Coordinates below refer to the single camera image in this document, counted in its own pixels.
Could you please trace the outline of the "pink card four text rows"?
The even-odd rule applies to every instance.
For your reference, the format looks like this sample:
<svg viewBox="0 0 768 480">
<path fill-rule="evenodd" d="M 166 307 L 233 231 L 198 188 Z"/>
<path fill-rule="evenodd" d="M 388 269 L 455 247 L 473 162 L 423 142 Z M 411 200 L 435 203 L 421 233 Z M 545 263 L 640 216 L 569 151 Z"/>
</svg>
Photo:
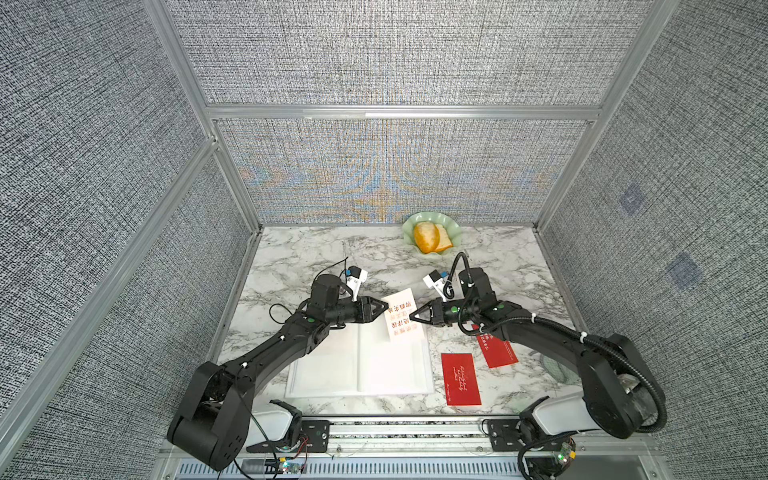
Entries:
<svg viewBox="0 0 768 480">
<path fill-rule="evenodd" d="M 388 295 L 383 301 L 388 305 L 384 318 L 391 342 L 412 343 L 425 338 L 422 325 L 410 319 L 417 309 L 410 288 Z"/>
</svg>

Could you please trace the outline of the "white photo album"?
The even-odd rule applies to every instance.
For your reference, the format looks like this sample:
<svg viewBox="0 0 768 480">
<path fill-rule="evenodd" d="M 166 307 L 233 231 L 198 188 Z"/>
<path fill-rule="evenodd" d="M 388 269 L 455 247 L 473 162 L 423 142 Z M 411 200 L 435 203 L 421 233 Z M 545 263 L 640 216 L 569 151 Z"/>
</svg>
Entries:
<svg viewBox="0 0 768 480">
<path fill-rule="evenodd" d="M 289 368 L 288 398 L 419 395 L 434 391 L 429 348 L 411 325 L 392 335 L 382 320 L 331 332 Z"/>
</svg>

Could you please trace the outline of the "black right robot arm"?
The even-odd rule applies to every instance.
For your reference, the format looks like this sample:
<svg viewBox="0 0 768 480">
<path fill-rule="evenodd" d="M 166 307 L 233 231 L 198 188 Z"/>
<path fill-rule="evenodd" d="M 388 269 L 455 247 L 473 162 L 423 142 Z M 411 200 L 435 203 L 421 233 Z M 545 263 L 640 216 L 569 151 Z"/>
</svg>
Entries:
<svg viewBox="0 0 768 480">
<path fill-rule="evenodd" d="M 461 299 L 436 298 L 409 319 L 435 327 L 457 325 L 467 336 L 491 335 L 563 365 L 580 379 L 583 394 L 578 403 L 589 415 L 592 429 L 626 439 L 666 426 L 666 395 L 629 338 L 577 331 L 501 300 L 481 268 L 461 272 L 459 284 Z"/>
</svg>

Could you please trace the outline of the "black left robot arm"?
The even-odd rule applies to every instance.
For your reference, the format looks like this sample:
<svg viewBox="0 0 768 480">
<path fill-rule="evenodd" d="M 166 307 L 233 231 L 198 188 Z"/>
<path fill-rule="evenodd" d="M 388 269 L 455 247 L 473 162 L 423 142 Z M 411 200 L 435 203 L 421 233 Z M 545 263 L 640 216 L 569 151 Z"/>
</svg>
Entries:
<svg viewBox="0 0 768 480">
<path fill-rule="evenodd" d="M 234 462 L 249 429 L 259 426 L 255 395 L 295 360 L 309 355 L 334 329 L 367 324 L 389 308 L 387 302 L 360 296 L 331 274 L 312 283 L 277 333 L 249 352 L 223 364 L 207 361 L 196 368 L 169 424 L 166 438 L 217 472 Z"/>
</svg>

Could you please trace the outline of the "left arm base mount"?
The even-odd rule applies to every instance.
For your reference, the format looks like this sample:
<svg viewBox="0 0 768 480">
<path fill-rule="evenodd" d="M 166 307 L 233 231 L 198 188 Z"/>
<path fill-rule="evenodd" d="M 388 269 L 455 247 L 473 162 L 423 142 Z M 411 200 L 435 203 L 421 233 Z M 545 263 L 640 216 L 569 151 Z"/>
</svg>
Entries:
<svg viewBox="0 0 768 480">
<path fill-rule="evenodd" d="M 328 450 L 330 422 L 309 420 L 298 408 L 281 400 L 257 405 L 248 427 L 247 453 L 283 457 Z"/>
</svg>

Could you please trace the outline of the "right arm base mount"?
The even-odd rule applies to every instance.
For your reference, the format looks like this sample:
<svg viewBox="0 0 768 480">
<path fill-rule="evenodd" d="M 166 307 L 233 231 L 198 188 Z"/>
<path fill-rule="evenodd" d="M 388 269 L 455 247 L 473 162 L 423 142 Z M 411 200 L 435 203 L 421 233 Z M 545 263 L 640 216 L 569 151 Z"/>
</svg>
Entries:
<svg viewBox="0 0 768 480">
<path fill-rule="evenodd" d="M 517 469 L 524 479 L 558 479 L 575 458 L 575 441 L 571 436 L 547 434 L 534 419 L 534 408 L 548 399 L 540 398 L 518 417 L 481 422 L 481 430 L 494 452 L 517 454 Z"/>
</svg>

